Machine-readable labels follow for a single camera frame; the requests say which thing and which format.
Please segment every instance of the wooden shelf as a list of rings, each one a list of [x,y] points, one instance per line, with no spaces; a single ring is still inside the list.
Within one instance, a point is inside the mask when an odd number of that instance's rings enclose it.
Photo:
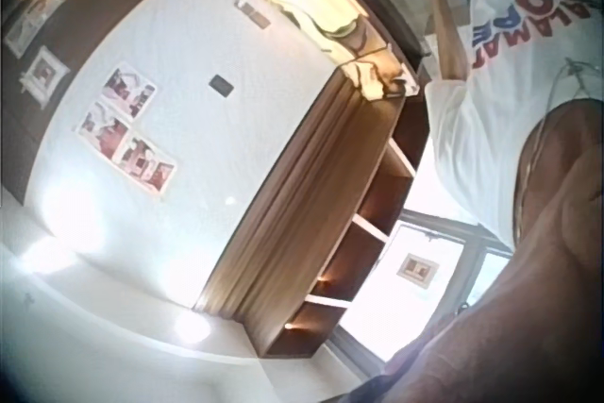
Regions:
[[[390,150],[396,155],[398,160],[403,164],[404,168],[403,168],[402,172],[407,173],[407,176],[410,176],[411,178],[415,178],[415,176],[417,175],[417,172],[415,171],[415,168],[409,161],[409,158],[407,158],[407,155],[405,155],[405,153],[403,153],[403,150],[401,150],[400,147],[398,146],[398,143],[396,143],[396,141],[393,138],[391,138],[388,141],[388,146],[390,147]]]
[[[341,307],[304,302],[290,321],[292,328],[281,330],[263,357],[312,357],[331,335],[345,311]]]
[[[352,301],[369,276],[384,242],[352,223],[311,295]]]
[[[361,217],[360,215],[355,214],[352,217],[352,222],[364,229],[370,235],[374,236],[376,239],[382,241],[383,243],[388,242],[388,235],[386,233],[381,231],[379,228],[374,226],[371,222]]]
[[[395,149],[388,146],[361,203],[359,216],[389,236],[412,182],[413,177],[409,169]]]
[[[428,134],[428,110],[423,98],[407,100],[394,128],[393,139],[415,170],[424,154]]]

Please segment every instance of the framed picture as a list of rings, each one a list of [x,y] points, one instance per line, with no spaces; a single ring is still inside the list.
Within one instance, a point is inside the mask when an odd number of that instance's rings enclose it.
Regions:
[[[409,254],[403,261],[397,275],[427,289],[434,279],[436,271],[438,271],[438,266],[435,261]]]
[[[36,35],[65,0],[33,0],[19,19],[12,25],[4,43],[17,59],[20,59]]]
[[[176,163],[155,145],[130,133],[114,157],[122,172],[153,194],[162,194],[176,172]]]
[[[47,48],[42,46],[38,56],[21,76],[20,82],[42,106],[46,107],[60,80],[69,73],[69,68],[63,65]]]
[[[136,120],[157,93],[157,86],[127,63],[120,63],[103,85],[101,95],[130,120]]]
[[[90,106],[86,118],[77,128],[77,134],[84,142],[108,160],[113,160],[128,131],[126,122],[101,101]]]

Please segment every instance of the window frame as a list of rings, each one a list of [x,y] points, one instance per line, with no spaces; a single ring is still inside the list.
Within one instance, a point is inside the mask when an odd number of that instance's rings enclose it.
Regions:
[[[463,243],[460,260],[443,298],[428,321],[428,326],[442,316],[455,311],[468,298],[487,254],[507,259],[512,257],[512,251],[481,225],[465,224],[403,209],[394,228],[399,227],[422,231],[434,239],[442,238],[454,243]],[[385,251],[386,247],[377,259],[372,272],[382,260]],[[327,346],[344,363],[352,363],[357,369],[357,374],[360,372],[366,378],[379,375],[386,363],[339,325],[327,340]]]

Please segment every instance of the white t-shirt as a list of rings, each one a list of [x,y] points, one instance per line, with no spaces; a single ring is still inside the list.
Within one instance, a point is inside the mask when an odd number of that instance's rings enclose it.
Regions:
[[[471,0],[467,81],[426,86],[436,171],[453,198],[513,248],[518,161],[546,112],[576,98],[565,58],[589,62],[591,97],[602,99],[602,14],[592,0]],[[547,109],[555,79],[556,88]]]

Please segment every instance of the ceiling light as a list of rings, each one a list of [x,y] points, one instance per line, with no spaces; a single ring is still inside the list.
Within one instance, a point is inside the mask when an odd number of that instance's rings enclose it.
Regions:
[[[210,335],[208,320],[192,311],[187,311],[176,320],[176,334],[186,344],[198,344]]]

